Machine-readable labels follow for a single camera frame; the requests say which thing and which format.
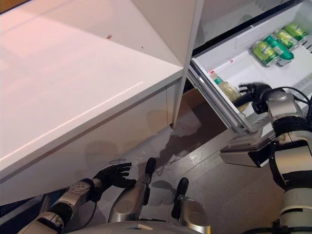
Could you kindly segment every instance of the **refrigerator drawer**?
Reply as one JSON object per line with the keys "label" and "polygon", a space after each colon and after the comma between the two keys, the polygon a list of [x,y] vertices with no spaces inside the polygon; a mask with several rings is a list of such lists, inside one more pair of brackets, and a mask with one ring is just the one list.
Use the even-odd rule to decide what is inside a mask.
{"label": "refrigerator drawer", "polygon": [[[242,83],[263,82],[272,88],[292,86],[307,96],[312,94],[312,1],[306,0],[272,15],[231,39],[191,59],[188,79],[197,88],[228,128],[238,136],[255,133],[269,122],[267,113],[257,115],[251,104],[240,112],[210,77],[215,71],[238,89]],[[310,32],[308,40],[293,50],[295,59],[279,67],[262,66],[251,54],[252,45],[290,22],[297,22]],[[307,105],[299,103],[304,112]]]}

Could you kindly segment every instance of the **soda can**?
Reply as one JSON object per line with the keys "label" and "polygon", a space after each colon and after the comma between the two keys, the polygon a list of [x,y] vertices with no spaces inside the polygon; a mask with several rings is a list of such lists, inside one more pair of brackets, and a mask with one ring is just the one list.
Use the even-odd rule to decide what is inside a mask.
{"label": "soda can", "polygon": [[278,29],[274,32],[274,34],[289,50],[293,50],[299,45],[298,40],[284,29]]}
{"label": "soda can", "polygon": [[279,55],[277,62],[279,65],[284,66],[294,59],[293,53],[274,34],[268,35],[263,41],[267,42]]}
{"label": "soda can", "polygon": [[290,23],[286,25],[284,29],[298,41],[304,41],[308,36],[308,32],[296,23]]}
{"label": "soda can", "polygon": [[264,66],[271,66],[278,60],[278,55],[274,49],[265,41],[257,41],[253,45],[253,54]]}

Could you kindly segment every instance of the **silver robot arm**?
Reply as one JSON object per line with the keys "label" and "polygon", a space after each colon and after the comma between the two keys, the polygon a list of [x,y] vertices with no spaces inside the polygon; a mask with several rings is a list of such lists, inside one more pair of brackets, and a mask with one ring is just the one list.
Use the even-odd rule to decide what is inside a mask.
{"label": "silver robot arm", "polygon": [[136,180],[126,179],[131,163],[110,166],[98,172],[93,179],[83,179],[68,189],[52,207],[19,231],[19,234],[60,234],[77,210],[87,201],[97,202],[112,185],[129,188]]}
{"label": "silver robot arm", "polygon": [[[261,83],[242,85],[247,92],[235,106],[252,101],[257,114],[268,112],[275,132],[270,155],[273,179],[285,190],[279,219],[268,232],[312,233],[312,129],[311,119],[305,117],[296,98],[283,89],[272,89]],[[311,100],[308,115],[311,114]],[[258,233],[250,230],[245,233]]]}

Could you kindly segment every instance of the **black cable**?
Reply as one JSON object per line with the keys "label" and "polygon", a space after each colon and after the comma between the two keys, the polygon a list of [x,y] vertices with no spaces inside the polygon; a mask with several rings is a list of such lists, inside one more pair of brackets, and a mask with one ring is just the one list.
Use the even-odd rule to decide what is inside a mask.
{"label": "black cable", "polygon": [[66,232],[74,232],[74,231],[80,230],[80,229],[84,228],[85,226],[87,226],[87,225],[91,222],[91,220],[92,220],[92,218],[93,218],[93,216],[94,216],[94,214],[95,214],[95,212],[96,212],[97,203],[98,203],[98,202],[95,202],[95,203],[94,203],[94,209],[93,209],[93,211],[92,211],[91,217],[89,218],[88,222],[86,222],[84,225],[82,225],[82,226],[79,227],[79,228],[72,229],[72,230],[64,230],[64,231],[66,231]]}
{"label": "black cable", "polygon": [[[312,227],[293,227],[287,228],[289,233],[291,232],[311,232]],[[285,229],[283,228],[254,228],[248,231],[243,232],[242,234],[255,234],[255,233],[285,233]]]}
{"label": "black cable", "polygon": [[302,100],[302,99],[300,99],[300,98],[298,98],[297,96],[293,96],[294,97],[294,99],[296,100],[296,101],[300,101],[300,102],[303,102],[304,104],[309,104],[307,101],[305,101],[305,100]]}
{"label": "black cable", "polygon": [[295,89],[295,88],[292,88],[292,87],[289,87],[289,86],[284,86],[284,87],[279,87],[280,89],[293,89],[295,90],[296,92],[300,93],[307,101],[308,103],[310,103],[310,99],[307,97],[307,95],[305,95],[304,93],[302,93],[300,90],[298,89]]}
{"label": "black cable", "polygon": [[308,123],[308,126],[312,129],[312,96],[310,99],[309,109],[307,113],[307,123]]}
{"label": "black cable", "polygon": [[254,233],[272,233],[274,228],[254,228],[243,232],[242,234],[254,234]]}

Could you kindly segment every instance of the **tiled floor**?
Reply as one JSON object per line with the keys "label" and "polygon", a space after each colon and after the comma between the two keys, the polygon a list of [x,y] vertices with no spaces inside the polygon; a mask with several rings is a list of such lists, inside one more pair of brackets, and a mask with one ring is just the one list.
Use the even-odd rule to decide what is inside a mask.
{"label": "tiled floor", "polygon": [[[184,112],[174,130],[167,127],[115,161],[132,162],[129,177],[137,179],[144,173],[147,159],[156,158],[150,201],[140,217],[175,222],[170,216],[175,188],[182,177],[187,177],[187,195],[204,205],[214,234],[236,234],[270,226],[277,219],[283,191],[273,182],[268,166],[259,169],[222,161],[218,151],[231,137],[205,103]],[[121,191],[110,188],[103,194],[89,226],[107,221]],[[72,227],[84,223],[92,208],[93,203],[85,204]]]}

